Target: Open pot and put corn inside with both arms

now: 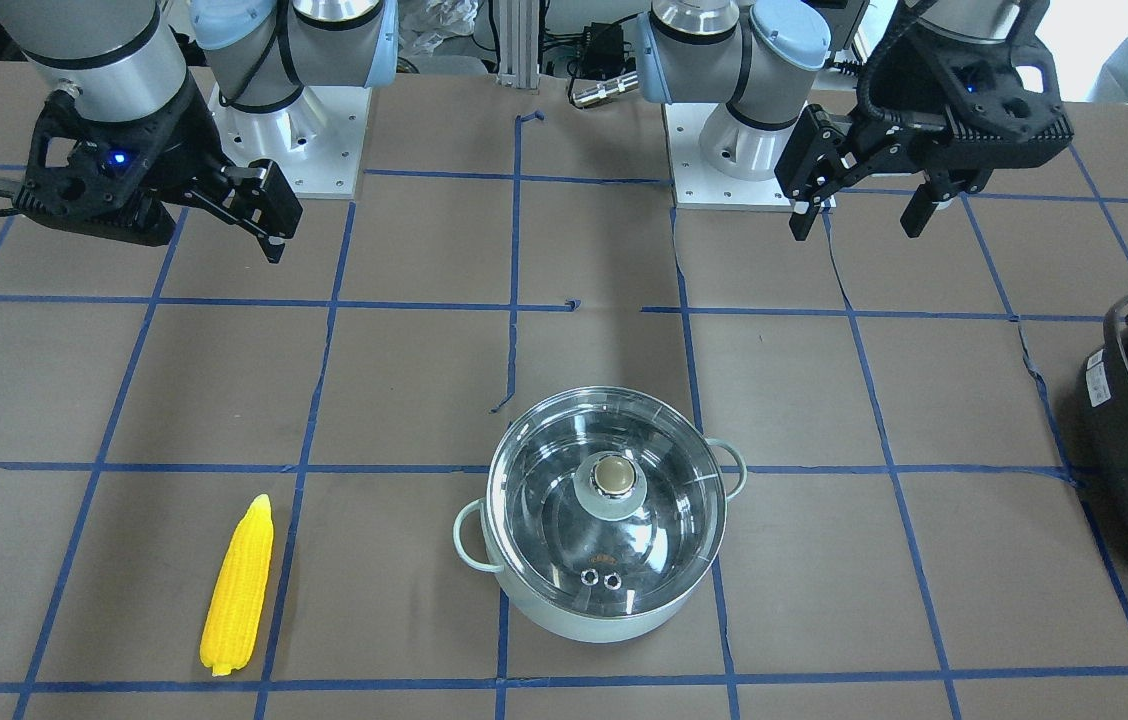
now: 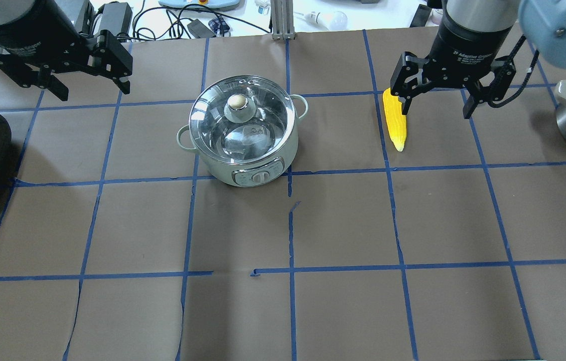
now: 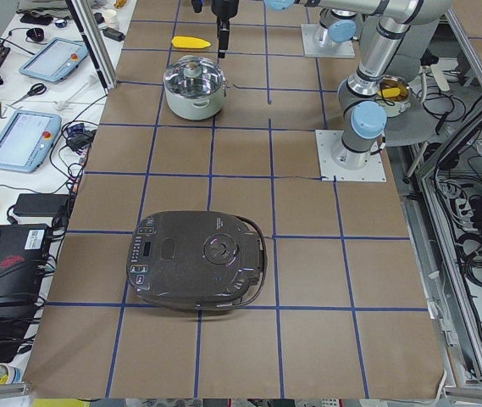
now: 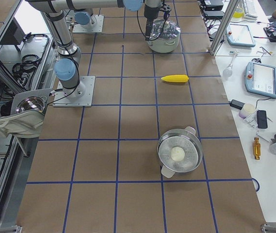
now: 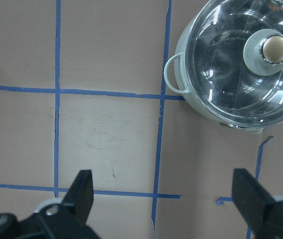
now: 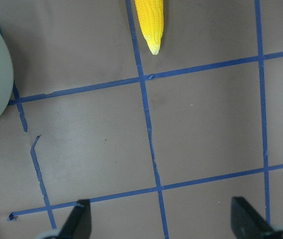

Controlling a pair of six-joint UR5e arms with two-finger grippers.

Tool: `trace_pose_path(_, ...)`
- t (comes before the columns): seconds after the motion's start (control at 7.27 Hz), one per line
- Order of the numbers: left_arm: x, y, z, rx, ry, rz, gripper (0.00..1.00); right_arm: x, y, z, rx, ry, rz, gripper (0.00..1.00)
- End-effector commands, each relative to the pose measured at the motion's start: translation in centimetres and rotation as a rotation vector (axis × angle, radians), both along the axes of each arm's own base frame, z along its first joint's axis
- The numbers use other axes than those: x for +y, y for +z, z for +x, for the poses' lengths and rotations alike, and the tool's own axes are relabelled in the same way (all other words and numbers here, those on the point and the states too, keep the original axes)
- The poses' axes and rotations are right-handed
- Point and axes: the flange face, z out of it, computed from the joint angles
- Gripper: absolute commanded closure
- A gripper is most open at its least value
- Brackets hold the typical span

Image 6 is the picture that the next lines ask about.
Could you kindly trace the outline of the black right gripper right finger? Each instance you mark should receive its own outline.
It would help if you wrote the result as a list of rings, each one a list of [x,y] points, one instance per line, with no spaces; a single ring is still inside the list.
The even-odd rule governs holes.
[[[231,199],[231,229],[237,239],[281,238],[244,197]]]

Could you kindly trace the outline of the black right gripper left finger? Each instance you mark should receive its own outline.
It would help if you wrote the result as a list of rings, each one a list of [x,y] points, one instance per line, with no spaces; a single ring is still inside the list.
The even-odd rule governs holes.
[[[59,239],[89,239],[92,233],[91,204],[89,199],[76,202],[61,228]]]

